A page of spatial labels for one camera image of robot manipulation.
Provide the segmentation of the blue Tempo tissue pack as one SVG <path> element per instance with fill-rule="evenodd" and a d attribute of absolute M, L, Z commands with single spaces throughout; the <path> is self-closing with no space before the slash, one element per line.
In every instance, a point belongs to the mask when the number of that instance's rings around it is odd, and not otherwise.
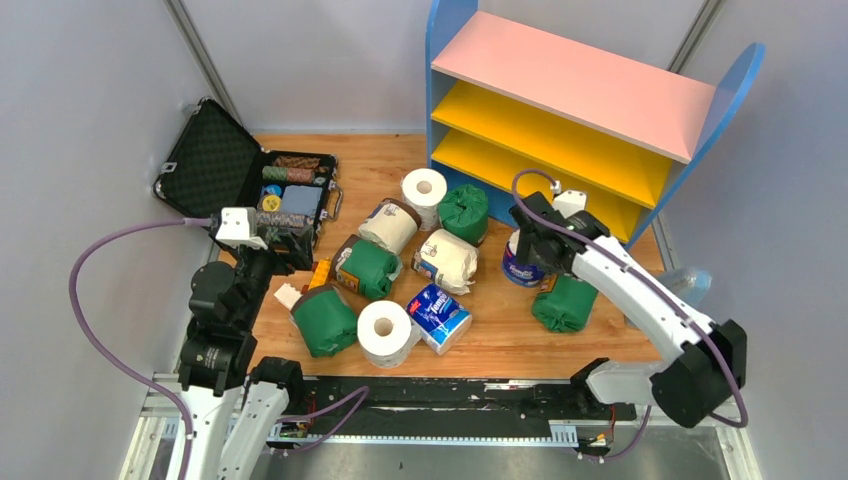
<path fill-rule="evenodd" d="M 511 282 L 525 288 L 533 288 L 542 282 L 545 273 L 534 265 L 520 264 L 517 261 L 519 237 L 520 231 L 515 230 L 507 240 L 501 268 L 506 278 Z"/>

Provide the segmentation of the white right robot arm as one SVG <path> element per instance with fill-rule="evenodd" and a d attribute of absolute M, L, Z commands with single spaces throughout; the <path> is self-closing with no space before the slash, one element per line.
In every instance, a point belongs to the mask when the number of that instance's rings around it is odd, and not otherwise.
<path fill-rule="evenodd" d="M 510 210 L 520 227 L 518 258 L 579 279 L 611 301 L 660 353 L 658 362 L 599 359 L 582 371 L 571 403 L 584 417 L 610 404 L 656 406 L 692 428 L 710 417 L 744 428 L 747 334 L 735 321 L 713 321 L 673 295 L 592 214 L 564 217 L 536 192 Z"/>

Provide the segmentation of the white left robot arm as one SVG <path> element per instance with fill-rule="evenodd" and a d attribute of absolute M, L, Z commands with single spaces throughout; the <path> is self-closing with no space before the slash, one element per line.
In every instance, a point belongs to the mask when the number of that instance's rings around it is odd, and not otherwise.
<path fill-rule="evenodd" d="M 183 453 L 171 458 L 171 479 L 247 479 L 267 446 L 273 422 L 298 411 L 306 386 L 298 362 L 265 357 L 252 367 L 252 333 L 273 277 L 308 271 L 313 230 L 265 239 L 266 228 L 221 219 L 214 239 L 235 265 L 211 262 L 192 277 L 192 318 L 180 352 Z"/>

